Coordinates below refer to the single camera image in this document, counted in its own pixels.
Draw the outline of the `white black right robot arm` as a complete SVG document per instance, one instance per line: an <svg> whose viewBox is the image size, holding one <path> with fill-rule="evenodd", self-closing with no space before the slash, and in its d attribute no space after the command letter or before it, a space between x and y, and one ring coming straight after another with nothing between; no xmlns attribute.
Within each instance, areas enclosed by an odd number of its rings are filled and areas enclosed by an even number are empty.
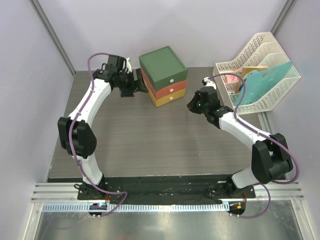
<svg viewBox="0 0 320 240"><path fill-rule="evenodd" d="M204 115L206 120L241 141L251 151L250 166L226 178L225 193L238 197L248 187L268 184L293 170L293 161L288 153L285 137L261 131L240 117L234 111L220 104L213 86L197 90L187 104L190 112Z"/></svg>

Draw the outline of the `green top drawer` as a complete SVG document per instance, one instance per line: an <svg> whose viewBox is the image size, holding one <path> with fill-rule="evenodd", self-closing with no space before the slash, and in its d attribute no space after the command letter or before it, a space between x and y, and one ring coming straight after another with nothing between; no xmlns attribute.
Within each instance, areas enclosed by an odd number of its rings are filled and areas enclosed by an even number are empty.
<svg viewBox="0 0 320 240"><path fill-rule="evenodd" d="M178 83L178 82L185 80L187 78L187 76L188 76L187 72L173 74L173 75L164 77L162 79L155 80L153 87L155 90L160 90L160 89L163 89L171 84Z"/></svg>

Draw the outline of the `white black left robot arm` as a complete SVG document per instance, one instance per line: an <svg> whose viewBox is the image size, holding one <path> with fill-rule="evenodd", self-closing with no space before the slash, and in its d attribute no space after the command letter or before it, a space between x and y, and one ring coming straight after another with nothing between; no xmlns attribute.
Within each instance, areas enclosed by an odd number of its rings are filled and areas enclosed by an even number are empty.
<svg viewBox="0 0 320 240"><path fill-rule="evenodd" d="M120 96L133 97L136 92L147 93L148 89L139 70L133 71L130 59L107 54L107 62L93 71L88 68L89 87L77 107L57 122L61 147L74 159L82 175L77 185L81 197L100 200L109 195L105 177L99 169L95 150L97 138L92 124L105 99L115 88Z"/></svg>

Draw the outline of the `red drawer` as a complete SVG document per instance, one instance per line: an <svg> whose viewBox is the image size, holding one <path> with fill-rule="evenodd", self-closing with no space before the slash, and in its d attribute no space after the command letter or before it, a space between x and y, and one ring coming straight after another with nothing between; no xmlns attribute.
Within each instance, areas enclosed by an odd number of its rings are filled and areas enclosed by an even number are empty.
<svg viewBox="0 0 320 240"><path fill-rule="evenodd" d="M159 90L155 90L152 86L150 80L148 79L147 75L145 74L144 70L140 68L142 78L144 80L144 83L146 84L148 90L151 92L151 95L156 99L163 98L169 94L175 93L177 91L183 90L187 86L187 79L184 79L182 81L172 83L164 88L161 88Z"/></svg>

